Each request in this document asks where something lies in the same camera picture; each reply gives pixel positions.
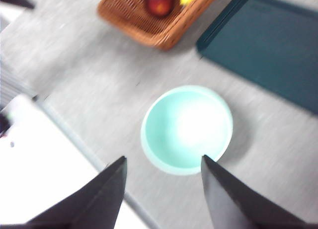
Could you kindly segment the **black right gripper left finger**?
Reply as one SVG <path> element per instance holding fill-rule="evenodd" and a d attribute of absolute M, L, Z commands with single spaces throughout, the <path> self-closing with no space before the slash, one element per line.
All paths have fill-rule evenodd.
<path fill-rule="evenodd" d="M 112 229 L 124 198 L 127 158 L 122 156 L 62 201 L 23 224 L 2 229 Z"/>

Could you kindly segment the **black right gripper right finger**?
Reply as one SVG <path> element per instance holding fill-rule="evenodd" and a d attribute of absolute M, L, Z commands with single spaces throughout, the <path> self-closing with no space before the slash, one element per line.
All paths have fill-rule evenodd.
<path fill-rule="evenodd" d="M 316 229 L 252 190 L 207 155 L 201 175 L 205 200 L 216 229 Z"/>

